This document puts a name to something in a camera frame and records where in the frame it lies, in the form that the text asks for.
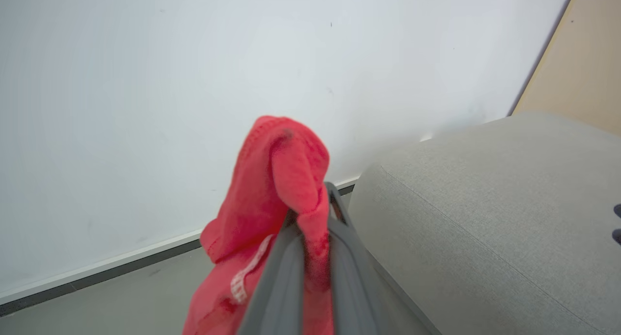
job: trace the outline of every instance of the gray cushion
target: gray cushion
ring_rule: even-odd
[[[621,334],[621,138],[520,114],[367,169],[349,211],[444,335]]]

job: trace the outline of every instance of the floor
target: floor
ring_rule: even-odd
[[[2,317],[0,334],[180,334],[192,293],[212,268],[202,249],[189,251]],[[392,289],[382,286],[396,332],[426,334]]]

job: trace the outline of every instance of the upholstery seam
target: upholstery seam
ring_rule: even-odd
[[[556,298],[552,297],[552,295],[550,295],[547,291],[545,291],[545,289],[541,288],[541,286],[537,285],[533,280],[531,280],[530,278],[528,278],[524,273],[522,273],[522,271],[520,271],[519,269],[517,269],[516,267],[514,267],[512,264],[510,264],[508,261],[506,261],[502,256],[499,255],[499,253],[497,253],[496,251],[494,251],[494,249],[492,249],[490,246],[488,246],[487,244],[485,244],[484,242],[481,242],[481,240],[479,240],[479,238],[475,237],[472,233],[470,233],[468,230],[466,230],[463,226],[461,226],[461,224],[459,224],[458,222],[456,222],[455,220],[453,220],[452,218],[449,218],[448,215],[446,215],[444,213],[444,211],[442,211],[441,209],[438,209],[437,207],[435,207],[435,205],[433,205],[432,203],[428,202],[428,200],[426,200],[425,198],[423,198],[421,196],[421,194],[416,193],[415,191],[413,191],[412,188],[406,186],[403,182],[401,182],[400,180],[398,180],[397,178],[395,178],[392,174],[390,174],[383,165],[378,164],[380,169],[382,169],[382,171],[384,171],[384,173],[386,173],[388,176],[390,176],[390,178],[392,178],[393,181],[399,183],[401,186],[405,187],[406,189],[408,189],[412,194],[414,194],[415,196],[417,196],[418,198],[420,198],[421,200],[423,200],[423,202],[425,202],[426,204],[428,204],[429,206],[433,207],[433,209],[435,209],[435,211],[439,212],[444,218],[446,218],[447,220],[449,220],[450,222],[452,222],[453,224],[455,224],[456,226],[458,226],[459,228],[462,229],[462,231],[464,231],[466,234],[468,234],[470,237],[474,238],[474,240],[476,240],[479,244],[481,244],[485,249],[487,249],[488,251],[490,251],[491,253],[493,253],[497,258],[499,258],[501,261],[503,261],[507,266],[509,266],[511,269],[513,269],[514,271],[516,271],[517,273],[519,273],[519,275],[521,275],[522,277],[524,277],[524,279],[526,279],[526,281],[528,281],[530,284],[532,284],[533,286],[535,286],[539,291],[541,291],[541,293],[543,293],[544,295],[546,295],[548,298],[550,298],[552,301],[554,301],[554,303],[556,303],[558,306],[561,307],[561,309],[565,310],[566,313],[569,313],[570,315],[572,315],[573,317],[575,317],[576,319],[578,319],[579,321],[583,322],[584,324],[586,324],[587,326],[591,327],[592,329],[594,329],[595,331],[603,334],[603,335],[610,335],[608,333],[606,333],[603,330],[600,330],[598,328],[596,328],[595,326],[589,324],[587,321],[585,321],[584,319],[582,319],[579,315],[573,313],[570,309],[568,309],[566,306],[564,306],[563,304],[561,304],[561,302],[559,302]]]

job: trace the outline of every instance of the wooden panel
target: wooden panel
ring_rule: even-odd
[[[621,135],[621,0],[572,0],[514,113],[547,111]]]

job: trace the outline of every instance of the red cloth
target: red cloth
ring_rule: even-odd
[[[306,246],[304,333],[333,333],[323,183],[328,163],[323,143],[301,123],[255,122],[218,216],[200,234],[215,267],[192,297],[183,335],[235,333],[289,208],[298,213]]]

